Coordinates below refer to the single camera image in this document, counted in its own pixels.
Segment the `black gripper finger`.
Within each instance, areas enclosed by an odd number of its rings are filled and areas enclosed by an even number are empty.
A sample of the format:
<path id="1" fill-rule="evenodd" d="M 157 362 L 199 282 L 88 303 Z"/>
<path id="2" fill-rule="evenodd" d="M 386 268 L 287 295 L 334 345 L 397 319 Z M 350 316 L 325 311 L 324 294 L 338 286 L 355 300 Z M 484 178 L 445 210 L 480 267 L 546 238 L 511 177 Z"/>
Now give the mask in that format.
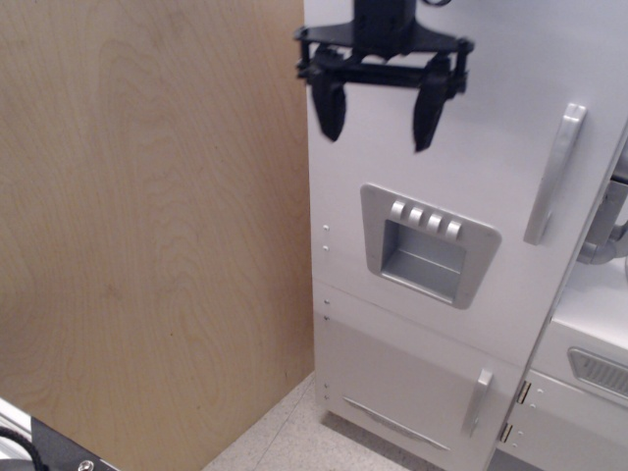
<path id="1" fill-rule="evenodd" d="M 344 126 L 346 97 L 344 93 L 343 56 L 327 46 L 319 46 L 308 68 L 308 83 L 321 132 L 337 141 Z"/>
<path id="2" fill-rule="evenodd" d="M 415 151 L 428 149 L 447 100 L 450 60 L 437 54 L 426 65 L 414 106 L 413 137 Z"/>

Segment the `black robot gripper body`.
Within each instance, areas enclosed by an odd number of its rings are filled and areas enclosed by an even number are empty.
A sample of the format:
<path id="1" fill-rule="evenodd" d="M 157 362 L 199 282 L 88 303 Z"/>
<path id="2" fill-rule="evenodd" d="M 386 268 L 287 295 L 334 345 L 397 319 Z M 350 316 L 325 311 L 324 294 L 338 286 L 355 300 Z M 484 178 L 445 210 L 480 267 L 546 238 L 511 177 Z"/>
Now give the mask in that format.
<path id="1" fill-rule="evenodd" d="M 355 1 L 348 23 L 301 27 L 294 34 L 301 51 L 297 76 L 312 83 L 316 73 L 330 72 L 341 82 L 408 88 L 442 79 L 446 98 L 465 92 L 474 43 L 422 26 L 416 8 L 415 1 Z M 422 68 L 363 62 L 369 56 L 387 62 L 415 53 L 432 58 Z"/>

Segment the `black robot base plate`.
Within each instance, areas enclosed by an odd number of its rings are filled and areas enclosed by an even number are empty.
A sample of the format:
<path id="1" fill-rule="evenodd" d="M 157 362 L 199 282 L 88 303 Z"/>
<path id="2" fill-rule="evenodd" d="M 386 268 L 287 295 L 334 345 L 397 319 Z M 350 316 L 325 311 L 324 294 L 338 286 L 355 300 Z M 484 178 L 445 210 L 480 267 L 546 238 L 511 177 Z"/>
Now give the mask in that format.
<path id="1" fill-rule="evenodd" d="M 118 470 L 87 448 L 1 399 L 2 470 Z"/>

